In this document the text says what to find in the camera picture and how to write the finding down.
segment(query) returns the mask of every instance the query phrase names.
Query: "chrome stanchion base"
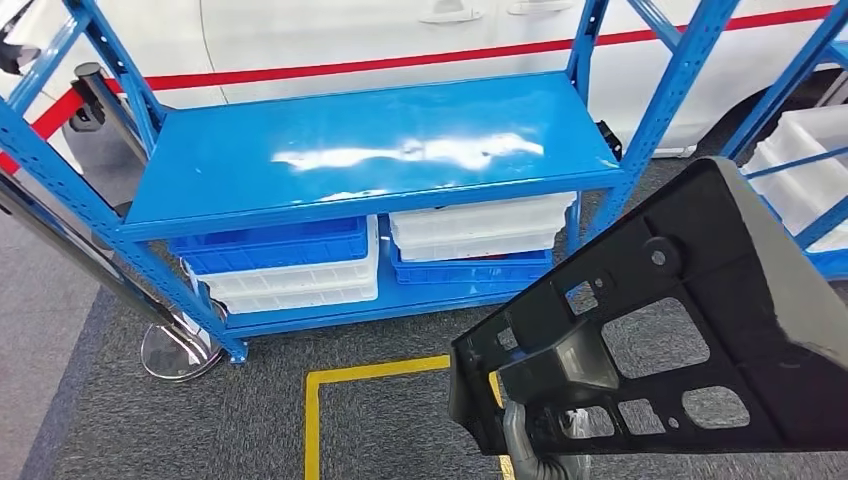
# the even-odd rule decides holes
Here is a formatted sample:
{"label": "chrome stanchion base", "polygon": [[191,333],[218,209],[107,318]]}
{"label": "chrome stanchion base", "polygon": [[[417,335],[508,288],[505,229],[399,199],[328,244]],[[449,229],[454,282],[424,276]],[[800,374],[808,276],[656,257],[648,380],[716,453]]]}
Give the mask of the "chrome stanchion base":
{"label": "chrome stanchion base", "polygon": [[196,335],[175,325],[150,325],[141,341],[141,364],[156,378],[185,382],[197,378],[224,357],[214,342],[211,347]]}

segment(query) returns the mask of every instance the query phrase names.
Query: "red stripe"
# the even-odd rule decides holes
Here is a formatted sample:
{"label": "red stripe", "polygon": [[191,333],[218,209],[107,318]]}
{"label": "red stripe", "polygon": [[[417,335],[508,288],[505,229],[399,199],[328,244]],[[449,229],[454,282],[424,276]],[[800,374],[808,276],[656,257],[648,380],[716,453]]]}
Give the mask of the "red stripe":
{"label": "red stripe", "polygon": [[[784,12],[766,13],[762,15],[751,15],[731,19],[725,30],[742,30],[747,28],[766,27],[772,25],[783,25],[787,23],[807,22],[820,20],[827,16],[832,8],[831,5],[821,7],[801,8]],[[686,26],[677,27],[685,30]],[[633,32],[613,33],[601,35],[598,45],[616,45],[622,43],[644,42],[656,39],[651,30],[637,30]],[[265,70],[245,70],[238,72],[215,72],[197,73],[189,75],[168,75],[160,77],[147,77],[147,82],[153,90],[173,90],[178,88],[210,87],[217,85],[232,85],[235,83],[264,82],[269,80],[284,80],[287,78],[314,77],[317,75],[333,75],[339,73],[364,72],[369,70],[382,70],[386,68],[412,67],[417,65],[431,65],[434,63],[462,62],[466,60],[481,60],[485,58],[511,57],[515,55],[527,55],[531,53],[557,52],[568,50],[574,40],[553,40],[549,42],[526,43],[522,45],[510,45],[506,47],[482,48],[479,50],[466,50],[459,52],[434,53],[429,55],[417,55],[413,57],[384,58],[379,60],[365,60],[361,62],[335,63],[329,65],[310,65],[304,67],[271,68]],[[116,92],[120,87],[114,80],[110,79],[110,87]],[[33,124],[35,131],[42,137],[50,137],[62,126],[77,108],[82,105],[82,100],[73,90],[69,90],[56,104],[50,107]],[[18,166],[5,154],[0,155],[0,168],[9,173],[17,171]]]}

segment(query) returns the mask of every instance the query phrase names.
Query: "stacked storage bins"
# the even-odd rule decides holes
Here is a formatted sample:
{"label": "stacked storage bins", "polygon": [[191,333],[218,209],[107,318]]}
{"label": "stacked storage bins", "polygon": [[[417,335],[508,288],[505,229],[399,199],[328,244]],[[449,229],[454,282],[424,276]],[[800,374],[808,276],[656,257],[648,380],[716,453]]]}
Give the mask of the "stacked storage bins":
{"label": "stacked storage bins", "polygon": [[170,242],[229,313],[377,298],[377,217],[267,227]]}
{"label": "stacked storage bins", "polygon": [[[752,174],[846,145],[848,105],[786,112],[741,171]],[[752,178],[750,183],[795,236],[848,195],[848,154]],[[846,248],[848,221],[807,250],[818,253]]]}
{"label": "stacked storage bins", "polygon": [[398,283],[521,288],[550,270],[574,193],[389,214]]}

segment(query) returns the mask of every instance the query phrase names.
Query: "blue metal shelving rack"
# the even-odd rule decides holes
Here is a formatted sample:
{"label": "blue metal shelving rack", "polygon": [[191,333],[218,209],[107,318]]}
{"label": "blue metal shelving rack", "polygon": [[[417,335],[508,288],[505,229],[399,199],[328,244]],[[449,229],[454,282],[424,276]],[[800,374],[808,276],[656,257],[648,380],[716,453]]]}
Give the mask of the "blue metal shelving rack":
{"label": "blue metal shelving rack", "polygon": [[[848,0],[840,0],[833,6],[828,16],[816,29],[804,47],[795,56],[774,85],[766,91],[748,118],[740,125],[736,133],[725,145],[722,156],[735,159],[750,144],[777,112],[786,98],[798,85],[813,73],[821,63],[836,63],[848,70],[848,41],[838,41],[837,37],[848,24]],[[848,145],[827,153],[795,160],[783,165],[771,167],[747,175],[748,179],[770,175],[783,170],[812,162],[831,158],[848,152]],[[795,236],[795,241],[803,250],[816,243],[836,226],[848,219],[848,196],[837,202],[824,215],[817,218],[808,227]],[[807,257],[830,280],[848,278],[848,249],[821,253],[807,253]]]}
{"label": "blue metal shelving rack", "polygon": [[[673,55],[619,163],[586,109],[592,50],[608,1],[586,2],[564,72],[166,111],[95,1],[65,0],[72,19],[10,101],[0,102],[0,144],[236,363],[246,360],[245,339],[255,335],[501,303],[517,292],[399,285],[383,258],[375,301],[230,315],[222,322],[209,299],[195,295],[146,242],[604,190],[588,232],[596,235],[621,213],[738,3],[701,2],[681,33],[649,0],[628,0]],[[82,32],[126,92],[149,156],[125,219],[20,117]],[[569,252],[580,245],[579,203],[567,213]]]}

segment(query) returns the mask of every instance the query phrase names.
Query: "car door handle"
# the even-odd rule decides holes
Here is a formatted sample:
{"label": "car door handle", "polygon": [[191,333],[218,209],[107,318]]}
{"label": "car door handle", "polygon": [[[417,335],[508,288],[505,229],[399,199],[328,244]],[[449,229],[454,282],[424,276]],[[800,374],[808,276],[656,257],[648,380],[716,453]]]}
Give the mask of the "car door handle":
{"label": "car door handle", "polygon": [[483,16],[483,10],[468,6],[462,0],[436,0],[430,11],[418,17],[421,23],[462,23],[477,20]]}
{"label": "car door handle", "polygon": [[533,15],[568,10],[574,6],[573,0],[521,1],[515,2],[506,11],[510,15]]}

